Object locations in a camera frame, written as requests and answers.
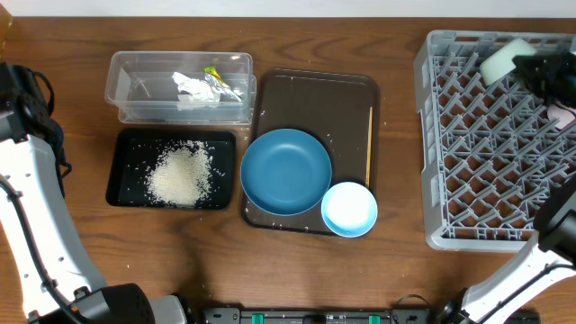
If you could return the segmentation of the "yellow green snack wrapper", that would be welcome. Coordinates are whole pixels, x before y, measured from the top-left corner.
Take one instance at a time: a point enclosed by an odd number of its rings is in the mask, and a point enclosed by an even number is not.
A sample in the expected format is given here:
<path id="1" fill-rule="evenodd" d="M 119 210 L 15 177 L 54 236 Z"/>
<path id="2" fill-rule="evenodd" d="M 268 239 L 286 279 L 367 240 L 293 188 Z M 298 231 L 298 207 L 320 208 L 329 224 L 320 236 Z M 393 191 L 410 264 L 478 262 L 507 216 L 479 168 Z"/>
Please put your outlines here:
<path id="1" fill-rule="evenodd" d="M 215 67 L 205 67 L 203 69 L 203 73 L 205 81 L 211 86 L 214 92 L 225 95 L 235 102 L 242 101 L 242 98 L 236 94 L 228 84 L 224 82 Z"/>

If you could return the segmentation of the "light blue bowl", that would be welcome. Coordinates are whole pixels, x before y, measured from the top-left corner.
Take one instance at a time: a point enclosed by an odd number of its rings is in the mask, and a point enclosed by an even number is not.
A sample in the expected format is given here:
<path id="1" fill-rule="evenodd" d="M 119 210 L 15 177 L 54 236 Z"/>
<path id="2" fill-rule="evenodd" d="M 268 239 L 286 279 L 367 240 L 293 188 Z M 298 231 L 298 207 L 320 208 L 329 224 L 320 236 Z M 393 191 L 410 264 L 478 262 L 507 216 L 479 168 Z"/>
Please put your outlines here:
<path id="1" fill-rule="evenodd" d="M 378 218 L 378 205 L 368 188 L 342 182 L 328 189 L 320 211 L 325 225 L 343 238 L 358 238 L 368 233 Z"/>

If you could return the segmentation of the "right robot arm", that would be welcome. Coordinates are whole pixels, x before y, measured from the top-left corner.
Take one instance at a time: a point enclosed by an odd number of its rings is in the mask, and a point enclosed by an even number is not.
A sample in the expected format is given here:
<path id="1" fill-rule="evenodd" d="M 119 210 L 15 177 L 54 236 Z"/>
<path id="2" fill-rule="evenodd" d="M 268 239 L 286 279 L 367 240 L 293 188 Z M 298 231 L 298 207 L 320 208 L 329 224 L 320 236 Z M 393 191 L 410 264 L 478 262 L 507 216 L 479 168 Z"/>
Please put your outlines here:
<path id="1" fill-rule="evenodd" d="M 515 56 L 528 90 L 545 100 L 575 104 L 575 54 Z M 535 233 L 505 265 L 440 310 L 434 323 L 504 323 L 525 303 L 575 276 L 575 179 L 567 180 L 534 218 Z"/>

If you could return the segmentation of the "mint green bowl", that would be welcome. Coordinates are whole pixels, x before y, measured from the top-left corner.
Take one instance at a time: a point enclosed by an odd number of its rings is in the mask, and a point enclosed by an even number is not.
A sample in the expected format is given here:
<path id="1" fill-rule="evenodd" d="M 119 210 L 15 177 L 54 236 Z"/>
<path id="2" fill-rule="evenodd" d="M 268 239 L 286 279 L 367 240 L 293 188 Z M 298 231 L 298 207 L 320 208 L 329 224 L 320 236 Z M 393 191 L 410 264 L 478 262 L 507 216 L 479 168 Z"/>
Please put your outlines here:
<path id="1" fill-rule="evenodd" d="M 516 68 L 516 56 L 534 56 L 536 49 L 522 39 L 514 39 L 486 58 L 479 67 L 485 86 L 490 86 Z"/>

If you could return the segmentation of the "dark blue plate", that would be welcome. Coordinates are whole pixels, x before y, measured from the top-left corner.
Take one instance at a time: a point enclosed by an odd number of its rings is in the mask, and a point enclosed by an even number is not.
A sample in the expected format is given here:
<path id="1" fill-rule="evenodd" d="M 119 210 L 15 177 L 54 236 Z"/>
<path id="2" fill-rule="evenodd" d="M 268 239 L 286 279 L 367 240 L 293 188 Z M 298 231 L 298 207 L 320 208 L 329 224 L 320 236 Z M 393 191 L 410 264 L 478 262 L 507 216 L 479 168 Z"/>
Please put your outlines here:
<path id="1" fill-rule="evenodd" d="M 247 148 L 239 171 L 246 197 L 260 210 L 293 216 L 310 210 L 329 189 L 329 153 L 302 130 L 271 130 Z"/>

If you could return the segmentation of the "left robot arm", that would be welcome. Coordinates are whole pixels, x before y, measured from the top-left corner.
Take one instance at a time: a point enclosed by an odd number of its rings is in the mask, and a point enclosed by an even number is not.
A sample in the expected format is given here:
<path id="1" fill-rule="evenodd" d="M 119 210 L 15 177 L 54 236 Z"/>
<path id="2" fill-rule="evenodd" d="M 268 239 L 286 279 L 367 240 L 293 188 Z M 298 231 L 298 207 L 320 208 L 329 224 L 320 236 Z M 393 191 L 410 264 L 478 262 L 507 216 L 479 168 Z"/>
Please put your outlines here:
<path id="1" fill-rule="evenodd" d="M 1 64 L 1 223 L 30 323 L 191 323 L 185 299 L 150 299 L 135 284 L 109 285 L 87 254 L 65 202 L 70 170 L 52 119 L 48 79 Z"/>

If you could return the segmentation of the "pink cup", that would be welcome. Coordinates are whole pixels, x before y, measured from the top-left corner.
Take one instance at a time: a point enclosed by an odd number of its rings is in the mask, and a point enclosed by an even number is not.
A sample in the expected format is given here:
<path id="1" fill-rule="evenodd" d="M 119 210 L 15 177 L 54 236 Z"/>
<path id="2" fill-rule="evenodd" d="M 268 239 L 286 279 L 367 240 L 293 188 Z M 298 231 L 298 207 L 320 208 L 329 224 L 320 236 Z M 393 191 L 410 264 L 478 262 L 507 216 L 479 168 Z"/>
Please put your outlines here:
<path id="1" fill-rule="evenodd" d="M 563 130 L 575 123 L 575 109 L 561 103 L 551 104 L 547 108 L 547 117 L 550 121 L 556 121 L 556 129 Z"/>

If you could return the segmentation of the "white rice pile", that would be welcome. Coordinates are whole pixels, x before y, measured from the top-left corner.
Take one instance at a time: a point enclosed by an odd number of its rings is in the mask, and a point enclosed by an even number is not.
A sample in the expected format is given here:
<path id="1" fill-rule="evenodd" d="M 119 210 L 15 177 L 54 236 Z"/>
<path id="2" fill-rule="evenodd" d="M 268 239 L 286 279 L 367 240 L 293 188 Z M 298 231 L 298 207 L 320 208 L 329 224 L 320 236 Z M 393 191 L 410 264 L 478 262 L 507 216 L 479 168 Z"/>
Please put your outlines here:
<path id="1" fill-rule="evenodd" d="M 153 203 L 179 208 L 205 201 L 212 192 L 211 162 L 205 141 L 178 141 L 160 154 L 147 174 L 147 197 Z"/>

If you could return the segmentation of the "white tissue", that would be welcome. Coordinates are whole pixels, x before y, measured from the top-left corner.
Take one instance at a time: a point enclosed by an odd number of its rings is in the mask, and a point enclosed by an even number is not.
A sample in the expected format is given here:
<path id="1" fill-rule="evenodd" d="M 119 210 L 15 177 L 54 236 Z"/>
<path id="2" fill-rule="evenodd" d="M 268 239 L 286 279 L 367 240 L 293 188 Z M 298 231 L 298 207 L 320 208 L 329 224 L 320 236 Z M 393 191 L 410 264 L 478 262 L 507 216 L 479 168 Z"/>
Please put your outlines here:
<path id="1" fill-rule="evenodd" d="M 172 75 L 172 79 L 178 91 L 178 110 L 193 109 L 196 104 L 216 104 L 221 100 L 221 94 L 205 80 L 190 78 L 178 72 Z"/>

